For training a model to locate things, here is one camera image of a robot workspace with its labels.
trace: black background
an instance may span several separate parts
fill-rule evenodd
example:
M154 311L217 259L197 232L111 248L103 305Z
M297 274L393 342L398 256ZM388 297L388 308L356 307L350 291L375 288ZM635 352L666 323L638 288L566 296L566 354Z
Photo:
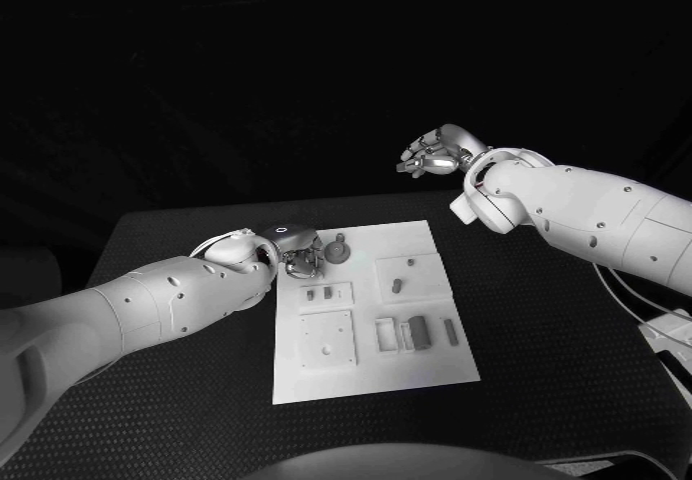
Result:
M67 289L127 212L458 188L461 174L395 173L444 123L690 196L682 10L190 0L1 15L1 240L52 248Z

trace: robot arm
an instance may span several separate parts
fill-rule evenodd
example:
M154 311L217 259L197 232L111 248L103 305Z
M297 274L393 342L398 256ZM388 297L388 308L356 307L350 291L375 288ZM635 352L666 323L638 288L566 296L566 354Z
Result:
M202 330L252 307L287 274L320 273L314 229L243 229L111 282L46 302L0 311L0 466L47 410L83 376L122 355Z
M451 210L499 233L533 225L546 242L692 296L692 203L607 173L555 165L522 148L491 148L455 125L424 135L396 170L465 172Z

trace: black table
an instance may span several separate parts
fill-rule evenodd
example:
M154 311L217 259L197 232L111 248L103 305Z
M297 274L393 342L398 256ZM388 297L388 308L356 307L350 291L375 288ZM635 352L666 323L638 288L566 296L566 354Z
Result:
M7 478L238 478L295 455L379 442L461 445L536 462L648 456L682 477L692 413L591 265L535 230L462 225L460 191L125 215L89 285L278 223L426 220L481 381L271 405L275 296L142 350L72 388Z

